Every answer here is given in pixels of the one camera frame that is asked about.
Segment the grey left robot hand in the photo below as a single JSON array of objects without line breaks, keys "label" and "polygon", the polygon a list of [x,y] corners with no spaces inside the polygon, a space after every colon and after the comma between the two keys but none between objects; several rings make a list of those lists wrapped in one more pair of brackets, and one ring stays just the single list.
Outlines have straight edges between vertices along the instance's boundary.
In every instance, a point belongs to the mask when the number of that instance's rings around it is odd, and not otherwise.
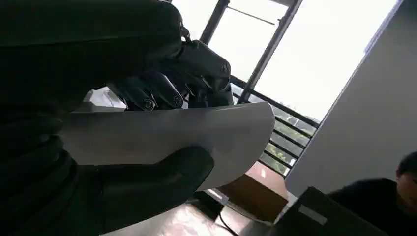
[{"label": "grey left robot hand", "polygon": [[214,168],[200,146],[155,164],[81,165],[58,133],[103,86],[144,111],[233,104],[231,66],[165,0],[0,3],[0,233],[98,236],[186,202]]}]

